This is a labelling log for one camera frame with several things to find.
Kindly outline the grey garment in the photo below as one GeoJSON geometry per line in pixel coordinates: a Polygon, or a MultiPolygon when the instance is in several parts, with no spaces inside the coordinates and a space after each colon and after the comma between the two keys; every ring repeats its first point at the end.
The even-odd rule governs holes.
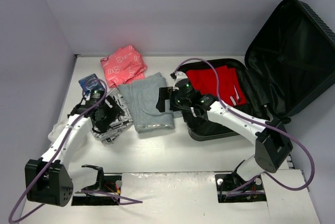
{"type": "Polygon", "coordinates": [[[156,108],[159,89],[163,87],[166,87],[166,79],[160,72],[145,79],[118,86],[128,105],[137,133],[175,129],[175,113],[169,109],[161,113],[156,108]]]}

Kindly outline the black white newspaper-print garment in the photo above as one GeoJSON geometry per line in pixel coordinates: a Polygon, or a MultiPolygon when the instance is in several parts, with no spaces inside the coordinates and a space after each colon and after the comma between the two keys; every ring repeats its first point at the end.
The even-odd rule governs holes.
{"type": "Polygon", "coordinates": [[[92,134],[101,142],[113,143],[122,132],[133,125],[133,118],[124,97],[117,88],[107,94],[106,102],[108,107],[118,111],[118,116],[112,116],[111,120],[102,123],[102,126],[105,127],[104,130],[97,125],[93,127],[92,134]]]}

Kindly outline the pink patterned garment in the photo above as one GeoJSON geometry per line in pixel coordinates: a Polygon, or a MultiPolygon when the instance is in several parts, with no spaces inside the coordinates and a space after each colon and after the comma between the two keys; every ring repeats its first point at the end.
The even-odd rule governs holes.
{"type": "Polygon", "coordinates": [[[100,63],[110,88],[145,78],[144,72],[147,65],[133,45],[119,48],[113,54],[102,58],[100,63]]]}

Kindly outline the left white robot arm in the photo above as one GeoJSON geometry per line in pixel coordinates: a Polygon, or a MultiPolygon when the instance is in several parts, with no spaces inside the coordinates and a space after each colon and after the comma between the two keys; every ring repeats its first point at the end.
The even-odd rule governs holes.
{"type": "Polygon", "coordinates": [[[74,193],[83,189],[100,192],[105,185],[100,166],[84,164],[74,172],[70,162],[85,137],[93,129],[105,133],[110,124],[125,113],[105,91],[94,89],[88,100],[77,104],[68,114],[64,129],[51,147],[25,166],[27,200],[64,207],[74,193]]]}

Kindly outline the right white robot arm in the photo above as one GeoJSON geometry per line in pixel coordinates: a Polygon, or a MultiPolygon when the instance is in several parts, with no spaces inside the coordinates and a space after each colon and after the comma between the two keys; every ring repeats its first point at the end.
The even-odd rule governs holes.
{"type": "Polygon", "coordinates": [[[220,124],[248,139],[254,145],[254,154],[242,161],[233,171],[231,181],[244,188],[251,178],[263,172],[276,173],[293,145],[285,136],[283,123],[278,119],[267,121],[243,113],[211,94],[201,95],[195,90],[185,73],[174,74],[171,87],[161,87],[156,108],[163,113],[182,111],[194,118],[220,124]]]}

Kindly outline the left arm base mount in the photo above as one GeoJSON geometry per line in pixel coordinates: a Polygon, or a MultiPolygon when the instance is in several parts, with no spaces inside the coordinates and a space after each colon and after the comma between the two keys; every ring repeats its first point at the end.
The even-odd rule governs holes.
{"type": "Polygon", "coordinates": [[[109,194],[120,195],[121,187],[121,174],[105,174],[100,188],[91,186],[83,189],[83,191],[94,191],[95,193],[75,193],[71,206],[117,206],[120,199],[113,198],[109,194]]]}

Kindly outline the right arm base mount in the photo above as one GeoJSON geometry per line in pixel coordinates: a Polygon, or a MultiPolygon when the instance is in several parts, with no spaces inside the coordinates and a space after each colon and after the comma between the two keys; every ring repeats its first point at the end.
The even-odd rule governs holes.
{"type": "Polygon", "coordinates": [[[220,204],[267,201],[263,181],[260,175],[248,185],[245,185],[238,190],[236,190],[236,188],[241,186],[243,182],[234,182],[231,174],[228,173],[216,173],[215,183],[217,200],[220,204]]]}

